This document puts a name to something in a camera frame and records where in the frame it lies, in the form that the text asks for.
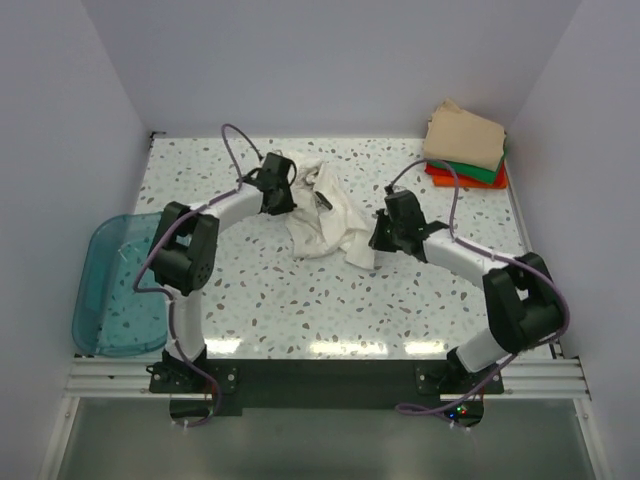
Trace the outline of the white printed t shirt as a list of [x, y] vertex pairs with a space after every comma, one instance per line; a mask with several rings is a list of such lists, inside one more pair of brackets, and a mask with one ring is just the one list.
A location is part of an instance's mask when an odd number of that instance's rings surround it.
[[295, 151], [284, 156], [297, 168], [291, 193], [295, 209], [286, 215], [285, 226], [297, 259], [317, 259], [337, 251], [346, 263], [374, 268], [375, 252], [369, 246], [373, 224], [343, 188], [331, 165], [317, 157]]

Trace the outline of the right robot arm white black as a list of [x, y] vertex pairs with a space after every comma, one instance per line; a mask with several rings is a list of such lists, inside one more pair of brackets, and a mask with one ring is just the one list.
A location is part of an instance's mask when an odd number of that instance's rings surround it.
[[488, 326], [447, 353], [442, 385], [469, 392], [480, 382], [481, 372], [566, 326], [567, 307], [539, 255], [493, 253], [456, 236], [443, 222], [428, 222], [412, 192], [391, 187], [385, 192], [385, 207], [376, 212], [369, 246], [446, 269], [484, 294]]

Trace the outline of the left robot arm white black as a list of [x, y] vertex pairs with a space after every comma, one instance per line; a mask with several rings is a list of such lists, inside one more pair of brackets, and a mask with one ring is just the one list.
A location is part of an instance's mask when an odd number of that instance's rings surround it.
[[196, 392], [213, 383], [206, 367], [201, 291], [214, 272], [218, 237], [245, 219], [292, 212], [296, 175], [292, 160], [269, 153], [241, 177], [236, 190], [199, 206], [165, 206], [143, 266], [157, 283], [151, 291], [167, 298], [167, 342], [162, 360], [148, 368], [154, 385]]

